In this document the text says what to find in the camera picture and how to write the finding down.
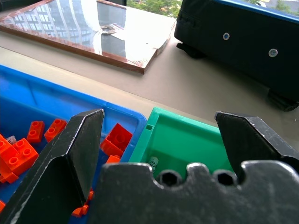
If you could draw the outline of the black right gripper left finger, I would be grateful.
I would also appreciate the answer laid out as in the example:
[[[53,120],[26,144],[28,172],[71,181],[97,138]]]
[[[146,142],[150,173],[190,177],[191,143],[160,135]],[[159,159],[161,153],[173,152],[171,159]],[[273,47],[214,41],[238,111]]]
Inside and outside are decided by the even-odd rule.
[[[88,199],[103,119],[103,109],[71,117],[28,170],[0,213],[0,224],[68,224]]]

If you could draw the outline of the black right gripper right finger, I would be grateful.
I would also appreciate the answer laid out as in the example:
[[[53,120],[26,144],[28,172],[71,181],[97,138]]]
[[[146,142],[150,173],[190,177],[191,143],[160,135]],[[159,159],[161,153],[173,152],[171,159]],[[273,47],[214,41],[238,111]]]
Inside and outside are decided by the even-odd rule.
[[[291,147],[261,118],[240,113],[216,112],[214,116],[231,168],[244,177],[244,161],[279,161],[299,174],[299,151]]]

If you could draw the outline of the green plastic bin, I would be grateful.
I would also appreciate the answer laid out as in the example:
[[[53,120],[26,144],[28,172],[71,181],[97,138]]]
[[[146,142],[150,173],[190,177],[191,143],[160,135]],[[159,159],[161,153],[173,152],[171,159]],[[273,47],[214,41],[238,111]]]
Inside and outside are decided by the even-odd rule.
[[[231,171],[226,150],[217,127],[155,107],[140,135],[129,162],[148,163],[159,159],[154,172],[174,170],[186,178],[186,166],[198,162],[210,173]]]

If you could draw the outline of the blue plastic bin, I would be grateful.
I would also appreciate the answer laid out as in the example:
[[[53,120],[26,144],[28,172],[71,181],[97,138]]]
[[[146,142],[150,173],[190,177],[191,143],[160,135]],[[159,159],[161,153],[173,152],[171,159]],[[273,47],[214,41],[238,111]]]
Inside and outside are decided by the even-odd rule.
[[[95,109],[104,111],[100,144],[117,123],[132,133],[121,157],[122,161],[128,161],[146,124],[146,118],[141,113],[0,65],[0,134],[5,139],[13,135],[17,141],[26,139],[31,122],[43,121],[42,141],[30,143],[39,155],[48,144],[44,134],[55,119],[66,120],[68,124],[74,115]],[[100,148],[91,187],[93,197],[101,167],[107,159],[108,156]],[[0,182],[1,201],[8,203],[28,170],[13,183]],[[88,213],[82,217],[71,215],[68,224],[86,224],[87,218]]]

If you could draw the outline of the black case with blue trim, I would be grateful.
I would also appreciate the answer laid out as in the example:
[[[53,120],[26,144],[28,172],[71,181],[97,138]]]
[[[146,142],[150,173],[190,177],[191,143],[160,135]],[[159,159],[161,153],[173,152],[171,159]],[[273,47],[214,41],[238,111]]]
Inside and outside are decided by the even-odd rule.
[[[210,57],[266,86],[281,110],[299,107],[299,13],[250,0],[183,0],[174,36],[190,57]]]

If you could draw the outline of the glossy brown-edged board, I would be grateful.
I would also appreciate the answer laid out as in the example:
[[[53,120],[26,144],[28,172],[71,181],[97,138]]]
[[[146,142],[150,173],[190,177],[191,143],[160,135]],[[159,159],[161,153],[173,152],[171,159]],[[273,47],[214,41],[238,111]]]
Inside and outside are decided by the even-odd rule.
[[[0,31],[144,74],[175,19],[106,0],[41,0],[0,17]]]

